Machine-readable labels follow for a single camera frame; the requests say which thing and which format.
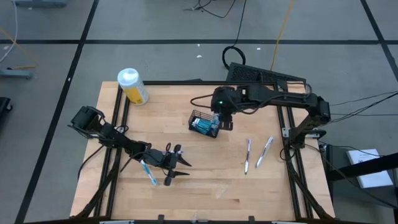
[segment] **white cable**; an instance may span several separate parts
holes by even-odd
[[[14,5],[14,10],[15,10],[15,37],[14,40],[17,42],[17,36],[18,36],[18,14],[17,14],[17,4],[15,3],[15,0],[12,0],[12,3]],[[4,54],[4,56],[0,59],[0,63],[8,56],[8,54],[11,52],[11,50],[14,48],[15,43],[12,43],[11,47],[8,49],[8,51]]]

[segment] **gray floor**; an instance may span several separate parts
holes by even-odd
[[[182,9],[195,0],[101,0],[88,39],[234,39],[242,0],[225,19]],[[213,2],[209,9],[222,14],[231,1]],[[69,0],[63,9],[19,9],[20,39],[79,39],[91,0]],[[398,39],[395,0],[368,1],[385,39]],[[242,24],[242,39],[275,39],[289,0],[250,0]],[[0,2],[0,27],[14,33],[12,4]],[[358,0],[300,0],[295,2],[283,39],[376,40]],[[67,218],[76,189],[76,173],[86,141],[66,125],[82,105],[95,105],[102,81],[115,80],[126,67],[136,68],[144,80],[225,80],[221,63],[226,44],[85,45],[63,107],[44,169],[26,221]],[[0,79],[0,96],[12,98],[13,112],[0,132],[0,221],[14,221],[53,116],[76,45],[23,45],[38,60],[31,80]],[[268,69],[274,45],[239,45],[247,64]],[[398,45],[390,45],[398,58]],[[228,61],[239,57],[228,53]],[[0,68],[26,65],[14,50]],[[398,89],[398,82],[380,45],[281,45],[274,70],[306,78],[315,93],[331,103]],[[345,113],[373,102],[339,107]],[[396,113],[398,98],[368,113]],[[381,154],[397,152],[396,117],[355,117],[325,127],[324,140],[358,148],[377,148]],[[391,223],[392,210],[350,198],[334,198],[342,220]]]

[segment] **wire basket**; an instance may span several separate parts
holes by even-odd
[[[193,110],[188,120],[189,130],[215,138],[217,137],[219,128],[218,125],[216,128],[212,125],[212,120],[212,115]]]

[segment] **yellow bottle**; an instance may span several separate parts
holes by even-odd
[[[149,94],[137,70],[133,68],[121,70],[118,74],[118,82],[131,103],[140,106],[148,102]]]

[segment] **wooden table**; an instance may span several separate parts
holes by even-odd
[[[220,131],[216,139],[188,130],[192,110],[190,99],[213,93],[216,86],[146,86],[149,102],[144,106],[130,106],[126,133],[131,139],[151,142],[152,148],[164,150],[168,142],[172,147],[181,144],[183,157],[192,167],[177,165],[175,170],[188,172],[178,176],[169,187],[153,186],[138,162],[131,162],[119,175],[112,219],[156,220],[159,214],[166,220],[295,220],[290,195],[286,164],[279,158],[282,138],[275,106],[267,106],[253,115],[233,116],[233,131]],[[103,82],[97,108],[108,122],[112,119],[118,84]],[[290,91],[303,92],[302,85],[289,85]],[[196,101],[210,105],[210,98]],[[121,106],[118,121],[123,112]],[[298,125],[307,112],[293,109]],[[258,169],[254,168],[270,136],[274,142]],[[249,171],[244,175],[247,152],[246,139],[252,139]],[[317,147],[317,141],[306,140]],[[88,141],[85,157],[99,147],[97,140]],[[319,204],[334,216],[319,152],[301,149],[308,189]],[[104,150],[93,158],[81,172],[71,215],[83,209],[98,188],[103,166]],[[128,159],[123,152],[121,164]],[[158,182],[164,175],[151,167]],[[298,190],[302,216],[303,199]],[[108,192],[104,195],[101,214],[104,214]]]

